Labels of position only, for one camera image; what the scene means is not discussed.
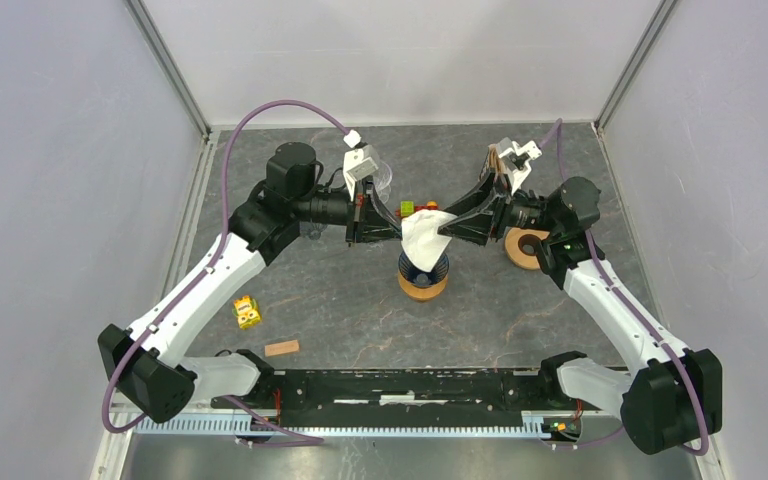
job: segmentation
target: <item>small wooden plank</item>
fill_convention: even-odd
[[[299,341],[290,340],[289,342],[273,343],[272,345],[267,345],[264,350],[267,357],[296,353],[299,351]]]

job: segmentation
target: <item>marble-patterned floor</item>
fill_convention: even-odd
[[[503,137],[539,140],[549,124],[367,127],[358,130],[393,170],[387,202],[400,200],[446,206],[475,183],[487,145]],[[219,174],[229,137],[220,137],[199,217],[189,265],[213,243],[220,229]],[[289,141],[312,145],[325,174],[341,165],[345,145],[333,128],[244,131],[229,169],[231,208],[265,176],[266,160]],[[613,181],[588,124],[563,129],[570,175],[582,175],[602,190],[601,220],[593,227],[600,247],[640,301],[652,307]],[[549,194],[560,182],[554,145],[547,148],[526,180],[526,188]],[[319,240],[299,238],[238,296],[260,304],[263,323],[237,327],[230,301],[193,342],[189,355],[206,356],[229,348],[259,354],[270,343],[297,339],[301,351],[271,357],[278,368],[366,368],[422,366],[537,366],[541,359],[569,350],[599,363],[621,359],[596,324],[575,301],[539,272],[515,267],[502,243],[481,248],[453,241],[449,284],[429,303],[416,303],[396,280],[398,242],[347,248],[342,227],[329,227]]]

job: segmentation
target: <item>white connector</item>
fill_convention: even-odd
[[[348,145],[349,148],[353,149],[360,143],[360,134],[357,133],[357,130],[351,130],[345,137],[343,137],[343,141],[346,142],[346,145]]]
[[[540,150],[540,147],[537,146],[537,143],[534,142],[534,140],[526,143],[521,147],[520,150],[517,150],[517,155],[522,155],[525,153],[528,155],[528,158],[530,160],[534,160],[535,158],[540,157],[540,155],[543,155],[543,151]]]
[[[378,170],[378,152],[367,145],[350,150],[343,155],[343,181],[350,199],[355,196],[355,184]]]
[[[525,182],[525,179],[528,178],[529,174],[531,174],[530,162],[535,158],[543,155],[543,152],[540,150],[540,147],[537,146],[537,143],[534,140],[526,143],[525,145],[520,145],[510,138],[505,137],[501,139],[499,143],[490,145],[490,147],[496,149],[496,154],[499,155],[499,158],[506,158],[511,154],[514,154],[517,157],[521,157],[523,155],[528,157],[520,168],[515,168],[514,165],[504,165],[504,173],[511,180],[511,192],[516,192],[519,190],[523,182]]]
[[[496,153],[499,155],[499,157],[504,158],[507,157],[510,154],[514,154],[517,157],[521,157],[523,155],[528,155],[529,160],[534,160],[535,158],[538,158],[540,155],[543,155],[543,151],[540,150],[540,147],[537,146],[537,143],[532,140],[525,145],[520,145],[517,142],[514,142],[508,137],[503,138],[499,141],[499,143],[492,145],[496,147]]]

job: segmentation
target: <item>metal frame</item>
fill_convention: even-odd
[[[114,407],[114,411],[116,413],[113,414],[113,421],[114,423],[123,424],[125,422],[128,422],[132,420],[135,415],[139,412],[139,410],[136,409],[136,407],[132,407],[127,404],[119,404],[118,407]],[[264,415],[266,417],[271,417],[275,415],[274,410],[258,410],[258,413],[261,415]],[[239,412],[236,411],[230,411],[225,409],[213,409],[210,408],[208,405],[205,404],[196,404],[191,407],[188,407],[184,409],[184,411],[181,412],[182,416],[186,416],[189,419],[194,418],[203,418],[204,420],[216,420],[217,418],[220,419],[226,419],[231,418],[229,415],[236,414],[238,417],[240,415]],[[535,417],[543,417],[544,419],[551,419],[551,418],[569,418],[570,415],[572,415],[572,412],[570,411],[530,411],[530,412],[523,412],[524,420],[526,417],[528,418],[535,418]],[[602,412],[602,411],[595,411],[595,412],[585,412],[583,418],[595,418],[595,417],[606,417],[609,416],[609,414]],[[205,428],[199,427],[199,428],[191,428],[189,429],[191,431],[184,432],[180,431],[177,432],[178,434],[192,434],[192,435],[204,435],[204,434],[220,434],[220,432],[209,432],[205,431]],[[346,436],[340,435],[339,432],[333,432],[334,435],[328,435],[330,437],[339,437],[339,436]],[[453,435],[453,436],[460,436],[460,437],[482,437],[484,435],[478,434],[478,435],[469,435],[469,434],[461,435]],[[135,430],[132,430],[130,432],[124,433],[124,434],[112,434],[110,432],[104,432],[104,436],[101,440],[101,445],[99,446],[98,455],[96,457],[96,460],[93,464],[92,471],[89,475],[90,480],[119,480],[122,476],[125,462],[127,460],[128,451],[130,449],[131,441],[134,438],[134,435],[139,434],[145,434],[145,433],[139,433]],[[398,434],[392,434],[392,435],[385,435],[385,436],[399,436]],[[729,480],[732,478],[732,476],[726,471],[726,469],[723,466],[722,463],[722,456],[719,451],[719,445],[717,444],[717,438],[716,435],[714,437],[711,437],[711,449],[708,451],[708,454],[703,457],[696,457],[696,464],[699,468],[699,473],[701,475],[702,480]]]
[[[562,412],[559,418],[569,418],[572,412]],[[543,416],[522,412],[522,426],[518,427],[303,427],[289,430],[317,437],[398,437],[398,438],[531,438],[549,439],[540,425]],[[252,427],[252,417],[238,410],[211,413],[181,413],[174,419],[157,424],[143,419],[134,433],[142,435],[225,435],[244,437],[273,437],[272,430]]]
[[[172,84],[172,88],[175,89],[175,93],[184,104],[184,108],[187,110],[187,115],[189,115],[193,125],[204,137],[207,137],[210,135],[210,124],[207,123],[207,120],[201,113],[195,97],[193,97],[192,92],[187,87],[187,82],[184,81],[181,71],[178,70],[178,66],[172,59],[172,54],[169,53],[166,43],[163,42],[163,37],[160,36],[157,25],[151,19],[145,4],[142,0],[124,0],[124,3],[134,17],[134,21],[145,37],[149,48],[151,48],[152,53],[157,58],[160,68],[163,69],[163,73],[166,74],[166,78],[169,79],[169,83]]]
[[[631,82],[634,77],[637,76],[637,72],[640,70],[640,66],[646,57],[649,55],[652,45],[657,40],[658,35],[661,33],[664,25],[669,20],[670,15],[678,3],[678,0],[661,0],[658,4],[658,8],[655,10],[655,14],[649,20],[649,25],[646,26],[646,30],[643,32],[643,36],[637,42],[637,46],[634,47],[634,52],[631,54],[631,58],[628,59],[628,63],[623,69],[617,84],[614,85],[614,89],[608,96],[605,106],[602,107],[602,111],[599,112],[599,116],[596,117],[594,125],[597,130],[605,128],[605,125],[611,120],[614,112],[617,110],[617,106],[628,91]]]
[[[614,172],[614,168],[611,163],[611,158],[608,155],[608,148],[607,145],[605,145],[605,135],[604,132],[601,129],[596,128],[596,124],[594,123],[592,125],[593,127],[593,133],[596,135],[596,138],[599,140],[599,149],[602,151],[602,156],[605,157],[605,164],[608,165],[608,172],[610,173],[609,178],[611,179],[611,183],[614,186],[614,190],[617,192],[617,198],[620,202],[620,212],[622,212],[623,218],[625,219],[625,225],[628,231],[629,236],[631,237],[631,243],[634,245],[634,250],[637,252],[640,252],[640,238],[637,235],[637,229],[634,228],[634,219],[631,218],[631,216],[628,214],[628,209],[625,208],[625,202],[624,198],[626,198],[625,190],[620,185],[620,182],[617,179],[617,174]],[[638,256],[638,260],[640,262],[640,269],[643,271],[643,283],[646,287],[646,290],[649,292],[650,297],[652,298],[652,307],[655,313],[657,314],[657,317],[661,319],[661,323],[666,327],[670,328],[670,322],[666,315],[664,315],[664,311],[661,308],[661,302],[658,299],[658,292],[652,289],[651,282],[649,281],[650,275],[650,268],[649,264],[646,260],[646,258],[643,257],[643,255]]]

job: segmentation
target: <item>wooden coaster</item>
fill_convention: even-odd
[[[537,255],[534,253],[537,243],[545,240],[549,232],[542,230],[530,230],[522,228],[512,228],[505,235],[505,252],[508,258],[514,262],[514,265],[526,270],[540,270],[540,263],[537,261]]]
[[[434,299],[437,295],[440,295],[443,292],[446,288],[446,284],[449,283],[449,275],[447,274],[439,283],[431,285],[428,288],[419,288],[411,285],[409,281],[405,280],[405,277],[403,277],[401,273],[396,273],[396,276],[399,277],[399,286],[402,287],[402,290],[404,290],[411,299],[416,300],[417,302],[427,302]]]

